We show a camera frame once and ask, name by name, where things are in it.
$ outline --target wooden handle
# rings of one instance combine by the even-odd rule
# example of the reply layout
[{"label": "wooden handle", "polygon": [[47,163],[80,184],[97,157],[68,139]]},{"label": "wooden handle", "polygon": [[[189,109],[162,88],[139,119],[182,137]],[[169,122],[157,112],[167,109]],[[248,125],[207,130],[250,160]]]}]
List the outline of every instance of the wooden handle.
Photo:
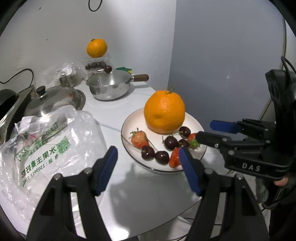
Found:
[{"label": "wooden handle", "polygon": [[133,76],[133,82],[148,81],[149,75],[147,74],[137,74]]}]

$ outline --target strawberry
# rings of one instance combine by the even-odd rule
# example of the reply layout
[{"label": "strawberry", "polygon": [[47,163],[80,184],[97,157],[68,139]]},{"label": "strawberry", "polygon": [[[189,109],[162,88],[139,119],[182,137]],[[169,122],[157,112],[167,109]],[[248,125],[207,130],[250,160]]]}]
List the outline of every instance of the strawberry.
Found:
[{"label": "strawberry", "polygon": [[137,128],[137,131],[133,131],[131,132],[131,134],[133,134],[131,136],[131,143],[136,148],[142,149],[143,146],[149,146],[149,141],[144,131],[139,131],[139,129]]},{"label": "strawberry", "polygon": [[180,147],[177,147],[172,151],[172,155],[170,156],[170,161],[168,163],[170,167],[177,167],[181,165],[179,160],[179,151]]},{"label": "strawberry", "polygon": [[197,133],[192,133],[188,136],[187,141],[189,143],[189,148],[191,149],[196,149],[200,146],[200,143],[197,142],[195,139]]}]

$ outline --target stainless steel pot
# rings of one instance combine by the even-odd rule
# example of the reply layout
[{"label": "stainless steel pot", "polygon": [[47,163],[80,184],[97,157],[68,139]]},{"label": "stainless steel pot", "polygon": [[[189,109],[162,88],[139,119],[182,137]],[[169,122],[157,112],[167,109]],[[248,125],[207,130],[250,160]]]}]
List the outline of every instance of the stainless steel pot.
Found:
[{"label": "stainless steel pot", "polygon": [[101,72],[88,78],[86,84],[89,86],[94,98],[98,100],[115,100],[128,92],[130,82],[147,81],[147,74],[132,76],[122,70],[112,70],[111,66],[106,66]]},{"label": "stainless steel pot", "polygon": [[38,96],[30,101],[24,116],[41,117],[65,105],[73,105],[77,110],[82,110],[85,104],[85,95],[72,87],[54,86],[45,90],[45,86],[41,86],[36,92]]}]

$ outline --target black handle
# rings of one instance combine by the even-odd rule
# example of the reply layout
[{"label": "black handle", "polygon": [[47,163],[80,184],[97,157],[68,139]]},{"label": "black handle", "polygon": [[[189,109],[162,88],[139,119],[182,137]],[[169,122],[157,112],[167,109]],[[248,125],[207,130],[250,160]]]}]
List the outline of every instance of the black handle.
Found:
[{"label": "black handle", "polygon": [[43,86],[40,86],[40,87],[38,87],[37,89],[36,89],[36,92],[37,92],[37,94],[38,95],[44,95],[45,94],[45,86],[43,85]]},{"label": "black handle", "polygon": [[217,135],[209,132],[200,131],[196,134],[195,139],[198,143],[204,144],[210,147],[218,148],[220,143],[224,140],[231,140],[228,136]]}]

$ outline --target white table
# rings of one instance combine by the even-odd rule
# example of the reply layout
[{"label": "white table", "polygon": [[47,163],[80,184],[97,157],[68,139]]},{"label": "white table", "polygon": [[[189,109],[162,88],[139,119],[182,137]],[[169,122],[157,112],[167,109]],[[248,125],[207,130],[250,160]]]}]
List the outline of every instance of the white table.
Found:
[{"label": "white table", "polygon": [[[155,174],[139,166],[126,152],[120,131],[124,120],[142,108],[154,90],[145,83],[132,83],[128,95],[112,102],[93,98],[88,86],[76,89],[86,95],[83,108],[100,123],[107,147],[118,148],[119,157],[99,209],[113,241],[133,237],[175,218],[194,205],[200,198],[191,190],[184,173]],[[225,174],[224,161],[219,152],[207,148],[203,163],[220,174]],[[12,224],[26,233],[25,224],[0,194],[0,204]]]}]

